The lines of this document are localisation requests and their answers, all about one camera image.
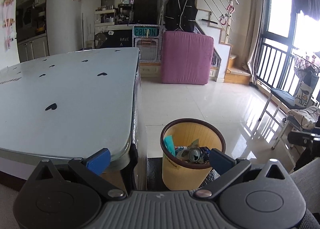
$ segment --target yellow trash can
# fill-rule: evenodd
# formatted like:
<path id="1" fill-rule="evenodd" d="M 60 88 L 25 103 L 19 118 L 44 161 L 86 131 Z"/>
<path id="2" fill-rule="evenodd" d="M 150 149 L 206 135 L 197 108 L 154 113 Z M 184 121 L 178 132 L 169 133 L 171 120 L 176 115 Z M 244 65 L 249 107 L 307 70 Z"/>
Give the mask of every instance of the yellow trash can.
<path id="1" fill-rule="evenodd" d="M 222 134 L 211 124 L 197 119 L 172 121 L 161 132 L 160 144 L 163 151 L 162 180 L 170 190 L 197 189 L 211 171 L 207 164 L 187 163 L 173 156 L 164 145 L 164 138 L 172 136 L 174 146 L 189 146 L 199 139 L 200 147 L 216 148 L 223 153 L 226 142 Z"/>

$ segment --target staircase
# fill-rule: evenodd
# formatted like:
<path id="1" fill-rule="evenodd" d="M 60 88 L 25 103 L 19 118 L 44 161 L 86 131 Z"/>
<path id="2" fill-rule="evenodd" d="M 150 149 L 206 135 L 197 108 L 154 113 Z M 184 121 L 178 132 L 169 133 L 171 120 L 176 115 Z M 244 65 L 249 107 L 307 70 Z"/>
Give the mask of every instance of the staircase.
<path id="1" fill-rule="evenodd" d="M 214 48 L 221 59 L 220 67 L 211 71 L 211 76 L 216 82 L 236 84 L 249 84 L 250 74 L 237 69 L 236 57 L 231 55 L 232 45 L 229 44 L 232 31 L 232 13 L 236 10 L 237 0 L 197 0 L 198 13 L 196 16 L 197 27 L 201 32 L 213 37 Z"/>
<path id="2" fill-rule="evenodd" d="M 245 70 L 236 67 L 237 55 L 231 55 L 229 58 L 228 69 L 224 76 L 225 83 L 248 85 L 251 75 Z"/>

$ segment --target teal sign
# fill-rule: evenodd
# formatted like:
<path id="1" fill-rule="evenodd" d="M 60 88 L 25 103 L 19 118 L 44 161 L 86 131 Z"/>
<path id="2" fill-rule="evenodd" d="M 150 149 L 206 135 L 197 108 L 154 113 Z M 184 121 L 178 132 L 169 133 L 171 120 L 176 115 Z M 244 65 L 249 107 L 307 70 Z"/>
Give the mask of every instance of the teal sign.
<path id="1" fill-rule="evenodd" d="M 147 30 L 149 30 L 148 37 L 157 37 L 159 35 L 158 27 L 134 27 L 134 35 L 137 37 L 147 36 Z"/>

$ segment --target black heart sticker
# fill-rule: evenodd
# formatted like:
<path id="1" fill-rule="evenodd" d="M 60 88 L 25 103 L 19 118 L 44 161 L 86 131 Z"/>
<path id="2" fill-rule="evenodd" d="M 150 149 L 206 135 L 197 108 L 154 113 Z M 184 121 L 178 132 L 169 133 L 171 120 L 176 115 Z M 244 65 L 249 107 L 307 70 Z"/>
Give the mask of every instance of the black heart sticker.
<path id="1" fill-rule="evenodd" d="M 57 109 L 57 104 L 56 104 L 56 103 L 53 103 L 53 104 L 49 105 L 47 108 L 45 108 L 46 111 L 48 111 L 48 110 L 50 110 L 50 109 L 52 109 L 52 110 Z"/>

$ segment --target trash can rim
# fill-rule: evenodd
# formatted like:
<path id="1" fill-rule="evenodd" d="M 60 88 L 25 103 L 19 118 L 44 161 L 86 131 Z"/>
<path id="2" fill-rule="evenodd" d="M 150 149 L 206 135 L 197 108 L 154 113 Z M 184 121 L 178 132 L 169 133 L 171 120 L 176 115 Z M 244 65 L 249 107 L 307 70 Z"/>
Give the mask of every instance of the trash can rim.
<path id="1" fill-rule="evenodd" d="M 207 164 L 194 164 L 194 163 L 187 163 L 184 162 L 182 160 L 177 159 L 176 157 L 174 157 L 165 147 L 164 145 L 164 134 L 167 132 L 167 130 L 172 127 L 173 125 L 176 125 L 178 123 L 183 123 L 183 122 L 191 122 L 191 123 L 197 123 L 197 124 L 201 124 L 203 126 L 208 127 L 209 129 L 211 129 L 212 131 L 214 131 L 217 136 L 219 137 L 220 141 L 221 141 L 221 145 L 222 145 L 222 152 L 224 153 L 226 151 L 226 142 L 221 134 L 221 132 L 219 132 L 219 130 L 214 127 L 213 125 L 211 125 L 210 123 L 207 123 L 205 121 L 202 120 L 198 120 L 198 119 L 191 119 L 191 118 L 184 118 L 184 119 L 177 119 L 174 120 L 170 123 L 168 123 L 162 130 L 161 135 L 160 135 L 160 146 L 162 148 L 162 151 L 164 152 L 164 154 L 171 160 L 173 161 L 175 164 L 178 164 L 182 167 L 185 168 L 191 168 L 191 169 L 206 169 L 206 168 L 211 168 L 210 163 Z"/>

